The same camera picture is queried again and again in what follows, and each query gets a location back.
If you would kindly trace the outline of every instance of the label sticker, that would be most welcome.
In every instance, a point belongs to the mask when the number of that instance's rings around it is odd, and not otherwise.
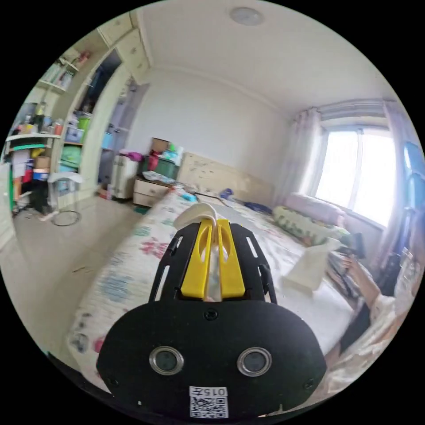
[[[223,419],[229,417],[227,388],[190,386],[190,417]]]

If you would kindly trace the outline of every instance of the wooden headboard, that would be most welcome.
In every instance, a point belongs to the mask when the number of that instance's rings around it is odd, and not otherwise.
[[[236,199],[270,207],[273,186],[236,168],[186,152],[177,176],[180,183],[195,185],[219,193],[233,190]]]

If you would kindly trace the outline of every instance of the bed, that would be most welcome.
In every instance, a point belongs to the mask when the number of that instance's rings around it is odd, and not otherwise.
[[[80,372],[93,385],[108,392],[96,370],[103,339],[127,311],[147,302],[157,266],[174,236],[174,219],[192,203],[172,189],[140,221],[97,275],[83,297],[67,335],[67,347]],[[273,223],[273,218],[233,203],[214,205],[220,215],[252,230],[269,262],[278,304],[302,317],[315,333],[324,354],[348,327],[353,309],[327,277],[315,292],[285,286],[282,277],[305,248]],[[212,267],[210,282],[217,282]]]

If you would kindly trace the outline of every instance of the screw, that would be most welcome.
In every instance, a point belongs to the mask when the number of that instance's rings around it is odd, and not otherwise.
[[[204,318],[207,320],[216,320],[218,318],[218,313],[214,309],[208,309],[204,312]]]
[[[108,382],[113,386],[118,386],[118,381],[112,376],[108,378]]]
[[[313,379],[313,378],[311,378],[311,379],[309,379],[308,381],[306,381],[302,387],[303,387],[305,390],[309,390],[309,389],[313,386],[313,384],[314,384],[314,379]]]

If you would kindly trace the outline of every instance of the nightstand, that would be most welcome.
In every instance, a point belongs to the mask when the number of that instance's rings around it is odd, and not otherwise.
[[[159,181],[151,182],[143,177],[137,177],[134,183],[133,204],[145,207],[154,206],[173,185]]]

